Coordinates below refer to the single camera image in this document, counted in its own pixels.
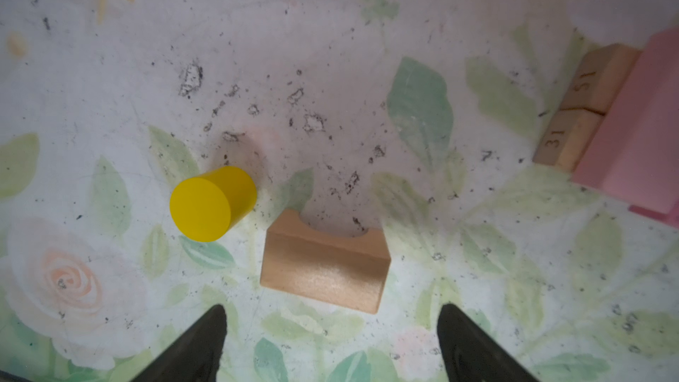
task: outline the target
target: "floral tablecloth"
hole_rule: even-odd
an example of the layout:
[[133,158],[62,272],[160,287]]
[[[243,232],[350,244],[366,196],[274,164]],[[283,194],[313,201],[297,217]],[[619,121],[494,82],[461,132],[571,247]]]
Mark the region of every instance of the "floral tablecloth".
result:
[[[679,237],[533,166],[581,56],[679,0],[2,0],[0,369],[125,382],[209,306],[220,381],[445,381],[454,302],[542,381],[674,381]],[[223,165],[255,211],[173,224]],[[259,286],[267,226],[382,227],[379,312]]]

